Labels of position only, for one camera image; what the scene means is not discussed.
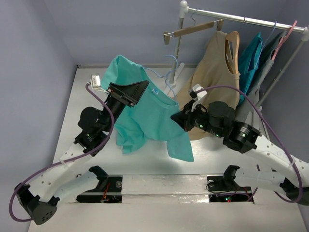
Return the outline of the teal t shirt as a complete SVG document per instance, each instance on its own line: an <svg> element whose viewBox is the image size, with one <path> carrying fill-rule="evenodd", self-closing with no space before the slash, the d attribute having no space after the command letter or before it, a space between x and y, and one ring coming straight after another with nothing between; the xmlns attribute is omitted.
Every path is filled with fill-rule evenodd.
<svg viewBox="0 0 309 232"><path fill-rule="evenodd" d="M125 107L118 117L116 144L123 148L123 154L129 154L142 148L148 140L164 141L171 158L193 162L188 133L170 118L180 111L179 104L151 81L141 65L118 55L111 61L101 84L107 89L110 83L130 85L141 81L149 81L149 85L138 104Z"/></svg>

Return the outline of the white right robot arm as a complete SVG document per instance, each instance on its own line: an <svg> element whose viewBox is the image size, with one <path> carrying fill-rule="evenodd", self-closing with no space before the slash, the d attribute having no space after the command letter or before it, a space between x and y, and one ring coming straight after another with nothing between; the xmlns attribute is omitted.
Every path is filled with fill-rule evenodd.
<svg viewBox="0 0 309 232"><path fill-rule="evenodd" d="M288 201L300 205L309 204L309 165L287 156L282 147L277 147L259 130L244 122L235 120L235 110L225 102L212 102L208 108L194 100L182 111L170 118L184 131L194 127L223 139L227 148L267 164L271 172L249 170L229 165L223 176L213 185L236 191L243 187L257 187L284 194Z"/></svg>

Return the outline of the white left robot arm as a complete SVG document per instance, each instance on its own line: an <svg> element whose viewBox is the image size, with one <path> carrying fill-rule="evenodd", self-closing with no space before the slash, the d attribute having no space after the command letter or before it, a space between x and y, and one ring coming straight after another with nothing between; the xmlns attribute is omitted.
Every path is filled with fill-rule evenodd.
<svg viewBox="0 0 309 232"><path fill-rule="evenodd" d="M67 198L88 190L108 189L108 174L101 167L88 167L86 163L107 144L122 111L134 107L148 85L149 81L130 85L110 83L107 99L101 102L103 109L86 107L82 110L78 122L82 131L59 161L36 172L14 190L30 220L42 225Z"/></svg>

